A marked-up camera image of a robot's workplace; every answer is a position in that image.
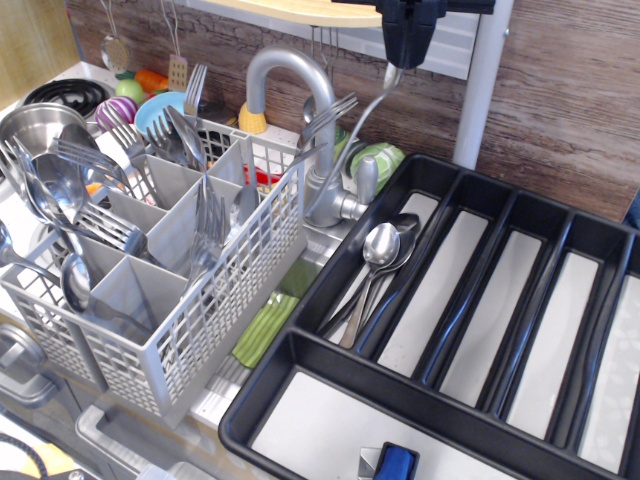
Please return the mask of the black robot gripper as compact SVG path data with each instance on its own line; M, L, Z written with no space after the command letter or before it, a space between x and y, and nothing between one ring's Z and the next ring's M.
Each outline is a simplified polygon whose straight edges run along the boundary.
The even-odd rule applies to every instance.
M386 12L382 16L386 59L399 69L416 68L424 62L439 15L492 14L495 7L495 0L338 0L338 3L372 5L378 13Z

